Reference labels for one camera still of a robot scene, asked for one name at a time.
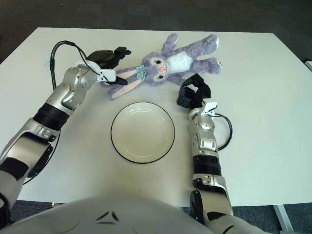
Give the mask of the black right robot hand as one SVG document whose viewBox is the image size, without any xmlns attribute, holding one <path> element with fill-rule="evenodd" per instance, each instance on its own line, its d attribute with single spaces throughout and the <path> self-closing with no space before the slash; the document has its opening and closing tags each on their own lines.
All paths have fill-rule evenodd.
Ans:
<svg viewBox="0 0 312 234">
<path fill-rule="evenodd" d="M 176 103 L 178 106 L 191 109 L 189 120 L 193 120 L 196 115 L 217 117 L 214 113 L 217 102 L 206 100 L 209 98 L 211 98 L 211 90 L 208 84 L 199 74 L 195 74 L 181 85 Z"/>
</svg>

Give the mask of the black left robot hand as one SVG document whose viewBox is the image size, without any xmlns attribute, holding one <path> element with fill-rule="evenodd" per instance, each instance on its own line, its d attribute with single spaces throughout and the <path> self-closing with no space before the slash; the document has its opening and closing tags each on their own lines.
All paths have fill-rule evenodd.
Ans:
<svg viewBox="0 0 312 234">
<path fill-rule="evenodd" d="M 124 59 L 125 56 L 129 54 L 131 54 L 131 51 L 126 47 L 118 47 L 114 51 L 97 50 L 91 53 L 87 58 L 76 62 L 75 66 L 89 68 L 95 73 L 98 82 L 106 82 L 110 85 L 126 85 L 128 82 L 118 77 L 114 68 L 118 66 L 121 59 Z"/>
</svg>

